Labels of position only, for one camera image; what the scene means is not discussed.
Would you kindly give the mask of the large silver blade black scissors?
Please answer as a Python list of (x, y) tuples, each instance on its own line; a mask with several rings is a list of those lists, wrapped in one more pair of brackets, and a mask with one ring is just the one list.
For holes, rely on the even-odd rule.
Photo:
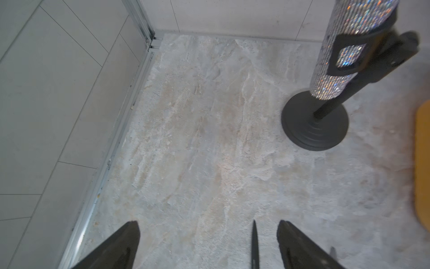
[(337, 261), (338, 259), (337, 259), (337, 251), (336, 251), (336, 249), (334, 248), (334, 247), (331, 247), (330, 248), (330, 252), (329, 252), (329, 254), (330, 254), (330, 256), (331, 256), (331, 258), (333, 259), (333, 260), (335, 260), (335, 261)]

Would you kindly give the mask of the black yellow handled scissors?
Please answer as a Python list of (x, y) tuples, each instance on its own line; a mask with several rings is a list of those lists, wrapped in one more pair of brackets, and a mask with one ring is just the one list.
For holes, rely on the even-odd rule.
[(251, 269), (260, 269), (258, 230), (257, 230), (255, 220), (253, 221), (253, 229), (252, 229)]

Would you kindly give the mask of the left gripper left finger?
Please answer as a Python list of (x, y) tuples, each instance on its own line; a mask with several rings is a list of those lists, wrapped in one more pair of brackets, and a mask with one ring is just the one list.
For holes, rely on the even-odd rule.
[(139, 242), (138, 222), (129, 221), (76, 264), (73, 269), (131, 269)]

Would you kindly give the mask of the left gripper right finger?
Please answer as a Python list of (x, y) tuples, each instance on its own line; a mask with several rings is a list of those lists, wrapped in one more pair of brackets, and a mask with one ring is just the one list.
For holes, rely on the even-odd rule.
[(289, 221), (280, 221), (277, 241), (286, 269), (342, 269), (343, 266)]

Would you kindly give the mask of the yellow plastic storage box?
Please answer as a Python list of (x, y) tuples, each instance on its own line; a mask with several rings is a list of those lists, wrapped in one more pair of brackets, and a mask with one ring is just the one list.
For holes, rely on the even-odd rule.
[(430, 101), (417, 110), (414, 152), (414, 208), (423, 227), (430, 230)]

